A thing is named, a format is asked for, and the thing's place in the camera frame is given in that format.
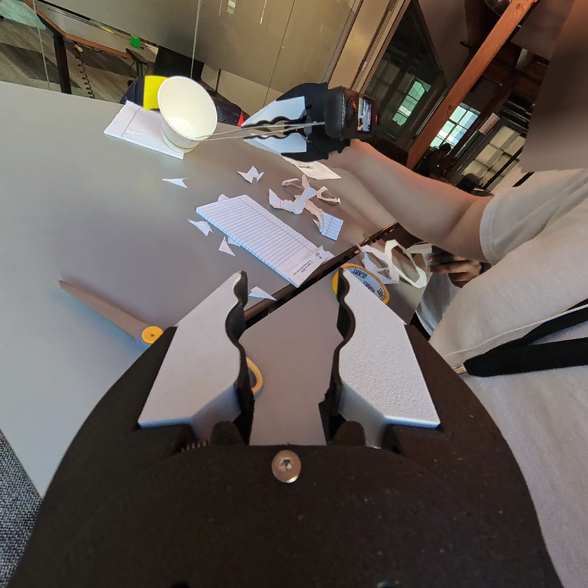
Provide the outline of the dark puffer jacket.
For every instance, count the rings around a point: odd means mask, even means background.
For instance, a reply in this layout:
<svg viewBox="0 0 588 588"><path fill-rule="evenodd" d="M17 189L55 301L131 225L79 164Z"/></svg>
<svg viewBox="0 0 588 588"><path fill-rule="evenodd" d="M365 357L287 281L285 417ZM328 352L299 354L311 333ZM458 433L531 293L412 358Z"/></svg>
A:
<svg viewBox="0 0 588 588"><path fill-rule="evenodd" d="M142 107L143 78L144 76L139 76L130 83L126 93L120 100L120 104L125 105L127 102L132 102L138 107ZM245 115L238 105L224 99L223 97L217 96L213 91L207 89L205 91L215 104L218 122L233 126L241 126L243 124Z"/></svg>

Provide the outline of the scattered lined paper scraps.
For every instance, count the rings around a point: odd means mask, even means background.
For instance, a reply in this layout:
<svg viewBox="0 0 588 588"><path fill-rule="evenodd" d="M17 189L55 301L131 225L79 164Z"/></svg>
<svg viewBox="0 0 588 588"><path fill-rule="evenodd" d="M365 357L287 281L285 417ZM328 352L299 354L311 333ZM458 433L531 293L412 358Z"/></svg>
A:
<svg viewBox="0 0 588 588"><path fill-rule="evenodd" d="M228 199L250 197L269 215L333 255L320 269L314 269L303 287L330 272L344 257L355 256L359 245L396 239L408 246L412 239L406 231L394 228L393 217L347 172L336 171L340 179L309 179L309 185L327 200L310 198L306 202L310 208L295 214L273 207L271 194L281 201L294 201L304 191L298 168L279 156L252 150L234 153L228 160L222 155L224 152L211 153L205 158L205 153L195 150L184 160L164 162L153 173L160 199L166 198L166 206L173 208L178 218L167 222L173 226L169 231L179 236L169 238L172 249L164 255L163 264L170 281L166 289L174 291L174 299L182 301L185 310L193 309L240 270L246 272L250 288L259 287L277 300L299 291L244 247L228 243L233 255L220 251L223 239L228 242L229 238L211 221L206 236L193 224L187 229L185 218L204 221L196 209L216 202L220 195Z"/></svg>

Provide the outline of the long metal tweezers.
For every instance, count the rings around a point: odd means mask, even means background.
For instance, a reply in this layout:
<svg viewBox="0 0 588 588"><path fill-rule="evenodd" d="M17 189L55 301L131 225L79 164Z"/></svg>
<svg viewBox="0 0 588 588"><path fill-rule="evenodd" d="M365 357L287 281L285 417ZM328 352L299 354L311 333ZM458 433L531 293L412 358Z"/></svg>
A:
<svg viewBox="0 0 588 588"><path fill-rule="evenodd" d="M232 130L216 132L210 136L198 136L195 141L220 141L224 139L249 139L249 138L261 138L267 139L270 137L276 137L283 139L290 134L301 133L305 136L306 128L313 128L316 126L325 126L325 122L290 122L284 121L273 123L273 124L262 124L254 126L241 126L240 128L233 128Z"/></svg>

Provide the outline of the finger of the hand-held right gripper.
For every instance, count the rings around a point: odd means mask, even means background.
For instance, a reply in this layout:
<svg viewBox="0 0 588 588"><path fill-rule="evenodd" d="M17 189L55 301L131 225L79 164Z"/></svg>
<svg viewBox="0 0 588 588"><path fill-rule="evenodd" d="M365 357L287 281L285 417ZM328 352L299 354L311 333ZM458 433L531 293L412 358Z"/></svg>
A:
<svg viewBox="0 0 588 588"><path fill-rule="evenodd" d="M276 99L243 122L243 129L284 129L303 119L306 101L303 95Z"/></svg>
<svg viewBox="0 0 588 588"><path fill-rule="evenodd" d="M249 145L278 155L307 153L310 137L299 130L245 130L243 140Z"/></svg>

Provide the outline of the lined notepad brown backing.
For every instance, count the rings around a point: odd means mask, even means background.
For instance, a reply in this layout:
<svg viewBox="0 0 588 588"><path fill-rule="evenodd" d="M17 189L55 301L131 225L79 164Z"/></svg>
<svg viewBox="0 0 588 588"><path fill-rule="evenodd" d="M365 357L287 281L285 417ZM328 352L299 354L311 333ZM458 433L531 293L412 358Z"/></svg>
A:
<svg viewBox="0 0 588 588"><path fill-rule="evenodd" d="M173 149L165 142L161 114L145 110L133 102L122 106L104 134L173 158L184 157L183 152Z"/></svg>

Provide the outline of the printed instruction sheet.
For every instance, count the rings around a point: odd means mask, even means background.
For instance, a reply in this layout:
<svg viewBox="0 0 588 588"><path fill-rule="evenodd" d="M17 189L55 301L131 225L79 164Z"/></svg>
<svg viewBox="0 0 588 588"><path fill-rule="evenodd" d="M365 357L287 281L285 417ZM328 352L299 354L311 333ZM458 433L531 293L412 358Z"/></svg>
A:
<svg viewBox="0 0 588 588"><path fill-rule="evenodd" d="M327 180L340 179L341 176L330 170L326 165L320 162L301 162L292 158L282 156L282 158L295 166L301 173L310 179Z"/></svg>

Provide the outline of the white green paper cup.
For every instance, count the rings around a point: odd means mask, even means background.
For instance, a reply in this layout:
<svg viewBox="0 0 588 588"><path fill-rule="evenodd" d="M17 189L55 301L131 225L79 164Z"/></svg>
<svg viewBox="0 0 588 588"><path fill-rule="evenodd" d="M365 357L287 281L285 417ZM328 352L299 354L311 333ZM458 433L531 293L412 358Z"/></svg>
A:
<svg viewBox="0 0 588 588"><path fill-rule="evenodd" d="M169 77L158 90L165 142L179 153L191 151L214 134L217 110L208 92L188 77Z"/></svg>

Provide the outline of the yellow masking tape roll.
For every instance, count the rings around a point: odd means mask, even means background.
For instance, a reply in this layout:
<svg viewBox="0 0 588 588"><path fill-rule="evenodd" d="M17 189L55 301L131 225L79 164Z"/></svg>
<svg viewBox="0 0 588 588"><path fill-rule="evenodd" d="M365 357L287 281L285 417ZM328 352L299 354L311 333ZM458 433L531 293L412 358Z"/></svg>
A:
<svg viewBox="0 0 588 588"><path fill-rule="evenodd" d="M341 269L348 270L385 305L389 303L389 291L387 290L386 285L382 282L382 280L374 273L355 263L345 263L341 266Z"/></svg>

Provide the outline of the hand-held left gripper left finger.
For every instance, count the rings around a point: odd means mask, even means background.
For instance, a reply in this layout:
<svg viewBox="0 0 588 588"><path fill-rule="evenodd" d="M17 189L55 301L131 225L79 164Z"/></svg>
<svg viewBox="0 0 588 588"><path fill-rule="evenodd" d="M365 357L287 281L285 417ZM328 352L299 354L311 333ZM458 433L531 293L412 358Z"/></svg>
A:
<svg viewBox="0 0 588 588"><path fill-rule="evenodd" d="M246 303L247 275L240 271L179 321L138 425L212 430L228 421L252 429L254 395L239 343Z"/></svg>

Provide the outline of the wood edged meeting table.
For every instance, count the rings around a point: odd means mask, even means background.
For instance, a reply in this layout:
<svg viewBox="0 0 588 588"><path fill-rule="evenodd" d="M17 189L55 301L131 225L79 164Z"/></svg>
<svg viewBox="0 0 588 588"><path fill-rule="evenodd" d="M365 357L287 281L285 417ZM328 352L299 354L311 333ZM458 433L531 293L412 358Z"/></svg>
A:
<svg viewBox="0 0 588 588"><path fill-rule="evenodd" d="M66 40L75 46L83 45L123 59L130 59L138 75L143 75L147 67L155 64L156 46L141 40L141 48L131 47L130 33L109 27L48 1L24 1L24 4L33 10L39 21L52 33L58 81L62 93L72 93Z"/></svg>

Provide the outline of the person's right forearm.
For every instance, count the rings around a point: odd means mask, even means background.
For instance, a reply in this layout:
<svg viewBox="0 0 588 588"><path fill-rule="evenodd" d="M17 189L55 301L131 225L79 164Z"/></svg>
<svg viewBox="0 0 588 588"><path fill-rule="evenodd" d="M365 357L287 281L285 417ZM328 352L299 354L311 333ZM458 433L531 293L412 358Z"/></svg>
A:
<svg viewBox="0 0 588 588"><path fill-rule="evenodd" d="M489 197L425 178L354 139L327 164L352 173L413 236L475 262L486 262L481 248L481 218Z"/></svg>

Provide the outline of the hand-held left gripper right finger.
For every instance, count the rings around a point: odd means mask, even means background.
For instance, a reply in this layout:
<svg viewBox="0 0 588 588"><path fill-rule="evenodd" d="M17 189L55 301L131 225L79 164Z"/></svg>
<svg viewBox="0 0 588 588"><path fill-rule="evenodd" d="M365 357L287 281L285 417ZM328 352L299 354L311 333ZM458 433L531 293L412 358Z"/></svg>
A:
<svg viewBox="0 0 588 588"><path fill-rule="evenodd" d="M357 422L371 447L393 447L392 426L436 429L434 402L401 318L361 285L354 270L336 274L336 327L329 388L319 404L327 444Z"/></svg>

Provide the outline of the grey desk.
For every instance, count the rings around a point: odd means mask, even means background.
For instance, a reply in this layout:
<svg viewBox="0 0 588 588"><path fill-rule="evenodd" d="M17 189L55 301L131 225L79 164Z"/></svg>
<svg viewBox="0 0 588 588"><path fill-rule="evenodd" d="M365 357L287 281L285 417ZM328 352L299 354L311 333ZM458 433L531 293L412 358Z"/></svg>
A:
<svg viewBox="0 0 588 588"><path fill-rule="evenodd" d="M70 442L142 353L63 291L78 285L152 325L174 325L233 273L275 295L288 282L188 219L219 195L300 177L243 141L182 160L104 134L121 106L1 83L1 431L43 496Z"/></svg>

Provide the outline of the yellow card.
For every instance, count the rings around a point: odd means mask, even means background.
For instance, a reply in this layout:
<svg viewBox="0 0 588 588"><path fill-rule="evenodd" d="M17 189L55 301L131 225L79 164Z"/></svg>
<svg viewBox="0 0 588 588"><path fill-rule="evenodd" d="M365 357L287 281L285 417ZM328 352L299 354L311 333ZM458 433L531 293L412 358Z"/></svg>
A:
<svg viewBox="0 0 588 588"><path fill-rule="evenodd" d="M158 92L161 85L167 77L158 75L146 75L143 78L143 102L142 107L145 110L158 110Z"/></svg>

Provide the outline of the grid window wall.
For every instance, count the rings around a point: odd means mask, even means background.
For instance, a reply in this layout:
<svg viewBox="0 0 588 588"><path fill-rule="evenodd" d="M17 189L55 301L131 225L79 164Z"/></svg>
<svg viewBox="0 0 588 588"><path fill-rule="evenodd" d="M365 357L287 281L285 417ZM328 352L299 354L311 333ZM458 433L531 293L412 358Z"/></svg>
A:
<svg viewBox="0 0 588 588"><path fill-rule="evenodd" d="M422 158L413 168L415 172L427 175L424 162L442 143L450 143L453 148L442 166L441 178L459 174L464 167L469 152L496 125L495 118L504 101L511 96L521 80L521 75L511 71L497 82L487 77L480 78L467 94L464 101L455 109Z"/></svg>

